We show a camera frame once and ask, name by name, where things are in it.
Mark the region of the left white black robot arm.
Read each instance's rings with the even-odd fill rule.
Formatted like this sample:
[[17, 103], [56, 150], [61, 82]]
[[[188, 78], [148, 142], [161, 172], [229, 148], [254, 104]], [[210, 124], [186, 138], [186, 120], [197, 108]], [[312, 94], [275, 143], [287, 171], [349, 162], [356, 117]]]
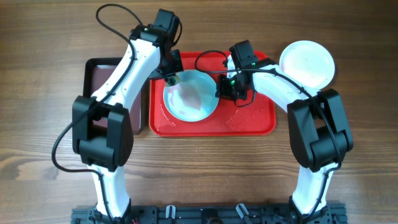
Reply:
[[182, 23], [160, 9], [153, 24], [139, 23], [126, 38], [128, 47], [114, 72], [91, 96], [78, 96], [72, 106], [73, 151], [95, 180], [96, 216], [105, 223], [130, 221], [131, 199], [124, 165], [133, 147], [130, 110], [148, 79], [177, 84], [183, 70], [178, 50]]

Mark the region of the white stained plate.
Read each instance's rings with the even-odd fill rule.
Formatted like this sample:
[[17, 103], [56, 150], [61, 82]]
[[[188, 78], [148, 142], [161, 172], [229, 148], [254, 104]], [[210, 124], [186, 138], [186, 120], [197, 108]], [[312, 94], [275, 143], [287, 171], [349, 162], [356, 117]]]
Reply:
[[324, 46], [310, 40], [288, 45], [280, 55], [279, 65], [293, 79], [316, 89], [329, 85], [336, 72], [331, 53]]

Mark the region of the light blue plate top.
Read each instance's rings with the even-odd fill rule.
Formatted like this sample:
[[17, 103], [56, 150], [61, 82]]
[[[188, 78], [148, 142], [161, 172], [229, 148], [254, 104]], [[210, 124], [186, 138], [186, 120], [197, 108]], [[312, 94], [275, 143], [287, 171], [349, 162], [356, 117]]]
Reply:
[[215, 96], [216, 82], [198, 70], [185, 70], [176, 75], [178, 82], [165, 86], [163, 102], [167, 111], [175, 118], [186, 122], [197, 122], [209, 117], [218, 106]]

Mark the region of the green yellow sponge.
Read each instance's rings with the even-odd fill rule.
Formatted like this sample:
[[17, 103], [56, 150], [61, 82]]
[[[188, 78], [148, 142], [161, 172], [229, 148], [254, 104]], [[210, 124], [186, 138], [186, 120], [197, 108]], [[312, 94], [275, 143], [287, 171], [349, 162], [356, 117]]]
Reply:
[[179, 84], [180, 81], [181, 81], [181, 78], [178, 75], [174, 74], [174, 75], [167, 77], [167, 81], [165, 83], [167, 86], [175, 86], [175, 85]]

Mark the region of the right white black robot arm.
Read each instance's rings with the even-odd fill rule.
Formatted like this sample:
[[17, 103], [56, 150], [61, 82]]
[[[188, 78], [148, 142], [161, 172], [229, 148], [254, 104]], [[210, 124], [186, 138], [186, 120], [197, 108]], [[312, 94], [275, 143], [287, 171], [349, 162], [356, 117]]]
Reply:
[[287, 113], [290, 146], [300, 165], [291, 209], [300, 223], [322, 216], [331, 176], [353, 148], [341, 96], [326, 88], [335, 76], [331, 54], [316, 42], [300, 40], [274, 62], [256, 56], [245, 40], [229, 48], [224, 66], [216, 97], [237, 102], [252, 92], [270, 98]]

